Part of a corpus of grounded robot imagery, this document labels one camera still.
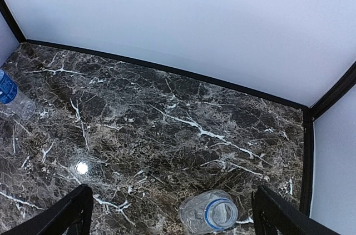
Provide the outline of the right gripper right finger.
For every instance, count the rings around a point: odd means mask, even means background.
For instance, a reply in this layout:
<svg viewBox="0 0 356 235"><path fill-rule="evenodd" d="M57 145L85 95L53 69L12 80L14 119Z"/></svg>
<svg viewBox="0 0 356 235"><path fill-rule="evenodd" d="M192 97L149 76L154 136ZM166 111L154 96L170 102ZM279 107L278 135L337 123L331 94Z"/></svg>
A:
<svg viewBox="0 0 356 235"><path fill-rule="evenodd" d="M251 194L256 234L333 234L334 231L307 217L267 186Z"/></svg>

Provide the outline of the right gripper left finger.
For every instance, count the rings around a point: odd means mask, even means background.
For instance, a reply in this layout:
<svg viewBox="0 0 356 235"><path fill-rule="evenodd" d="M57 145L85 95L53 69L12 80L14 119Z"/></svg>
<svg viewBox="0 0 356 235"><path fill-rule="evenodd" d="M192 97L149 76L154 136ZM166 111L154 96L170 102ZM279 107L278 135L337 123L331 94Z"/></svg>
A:
<svg viewBox="0 0 356 235"><path fill-rule="evenodd" d="M4 234L89 234L92 210L92 189L81 184L49 209Z"/></svg>

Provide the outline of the Pepsi bottle blue label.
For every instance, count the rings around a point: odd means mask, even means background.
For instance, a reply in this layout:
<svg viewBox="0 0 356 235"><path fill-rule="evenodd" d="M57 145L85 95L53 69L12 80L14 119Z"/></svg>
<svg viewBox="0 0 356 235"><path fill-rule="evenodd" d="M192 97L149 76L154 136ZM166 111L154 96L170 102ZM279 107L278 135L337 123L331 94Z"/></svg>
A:
<svg viewBox="0 0 356 235"><path fill-rule="evenodd" d="M178 214L188 232L207 234L232 227L238 218L238 208L227 192L215 189L185 199Z"/></svg>

